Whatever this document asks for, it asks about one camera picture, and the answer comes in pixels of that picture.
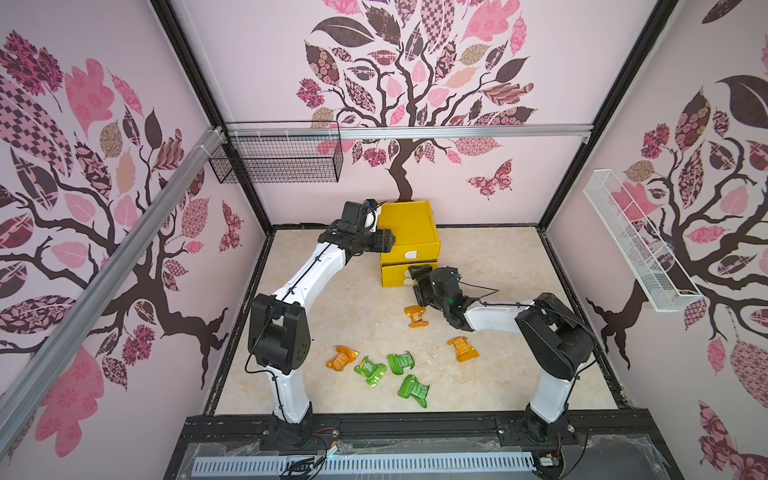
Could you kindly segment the yellow drawer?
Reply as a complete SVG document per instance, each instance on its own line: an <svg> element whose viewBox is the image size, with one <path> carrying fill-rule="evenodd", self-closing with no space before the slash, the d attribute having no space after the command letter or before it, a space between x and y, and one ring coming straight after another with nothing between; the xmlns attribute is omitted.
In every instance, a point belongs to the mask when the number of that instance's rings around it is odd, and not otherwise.
<svg viewBox="0 0 768 480"><path fill-rule="evenodd" d="M434 262L439 258L440 242L395 243L388 253L380 255L382 265Z"/></svg>
<svg viewBox="0 0 768 480"><path fill-rule="evenodd" d="M412 286L414 284L410 274L410 267L432 267L437 268L437 262L421 262L412 264L393 264L383 265L381 267L381 285L384 288Z"/></svg>

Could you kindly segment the yellow top drawer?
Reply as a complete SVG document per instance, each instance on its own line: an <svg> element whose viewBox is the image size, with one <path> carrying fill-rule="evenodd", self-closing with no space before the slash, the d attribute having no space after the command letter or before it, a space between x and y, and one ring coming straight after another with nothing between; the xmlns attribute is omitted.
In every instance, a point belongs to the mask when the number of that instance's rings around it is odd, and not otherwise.
<svg viewBox="0 0 768 480"><path fill-rule="evenodd" d="M380 255L382 265L434 262L439 258L440 242L395 243L388 253Z"/></svg>

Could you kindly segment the orange cookie packet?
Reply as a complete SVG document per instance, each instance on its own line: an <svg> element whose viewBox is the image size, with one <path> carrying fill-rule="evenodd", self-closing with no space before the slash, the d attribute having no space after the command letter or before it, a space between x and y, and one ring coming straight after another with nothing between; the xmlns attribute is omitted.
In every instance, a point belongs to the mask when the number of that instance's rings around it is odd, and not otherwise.
<svg viewBox="0 0 768 480"><path fill-rule="evenodd" d="M404 309L404 313L410 321L410 328L422 328L429 325L429 322L424 319L425 307L419 305L409 306Z"/></svg>
<svg viewBox="0 0 768 480"><path fill-rule="evenodd" d="M455 349L456 360L464 363L479 357L479 352L469 343L466 336L458 336L447 341Z"/></svg>
<svg viewBox="0 0 768 480"><path fill-rule="evenodd" d="M335 357L326 363L326 367L336 372L342 372L350 363L353 363L359 356L356 350L339 345L336 347Z"/></svg>

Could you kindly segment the green cookie packet front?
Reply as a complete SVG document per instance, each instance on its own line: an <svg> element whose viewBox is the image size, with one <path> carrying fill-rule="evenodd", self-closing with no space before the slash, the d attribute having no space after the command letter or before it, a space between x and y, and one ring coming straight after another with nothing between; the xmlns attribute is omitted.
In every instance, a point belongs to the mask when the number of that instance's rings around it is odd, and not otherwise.
<svg viewBox="0 0 768 480"><path fill-rule="evenodd" d="M400 398L413 399L424 409L427 408L428 393L429 386L419 382L413 374L408 374L398 389L398 396Z"/></svg>

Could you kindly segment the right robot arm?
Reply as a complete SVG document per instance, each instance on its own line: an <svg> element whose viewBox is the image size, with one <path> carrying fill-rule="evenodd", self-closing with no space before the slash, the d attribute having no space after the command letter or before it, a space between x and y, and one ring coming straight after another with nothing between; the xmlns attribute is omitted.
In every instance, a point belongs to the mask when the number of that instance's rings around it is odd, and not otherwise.
<svg viewBox="0 0 768 480"><path fill-rule="evenodd" d="M555 436L577 377L589 368L597 346L590 328L550 292L521 302L487 302L463 293L454 267L411 266L408 271L418 305L441 312L453 328L522 336L540 367L522 428L536 444Z"/></svg>

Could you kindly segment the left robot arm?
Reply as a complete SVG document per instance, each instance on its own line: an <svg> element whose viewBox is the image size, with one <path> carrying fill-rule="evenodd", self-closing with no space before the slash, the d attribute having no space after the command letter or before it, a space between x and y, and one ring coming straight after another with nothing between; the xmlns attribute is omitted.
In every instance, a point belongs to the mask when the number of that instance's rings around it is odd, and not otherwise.
<svg viewBox="0 0 768 480"><path fill-rule="evenodd" d="M378 227L383 204L373 199L345 203L341 217L319 236L309 258L272 294L258 294L250 302L248 361L259 365L271 381L273 414L290 426L311 415L301 366L312 338L308 314L330 280L350 260L364 253L389 253L395 236Z"/></svg>

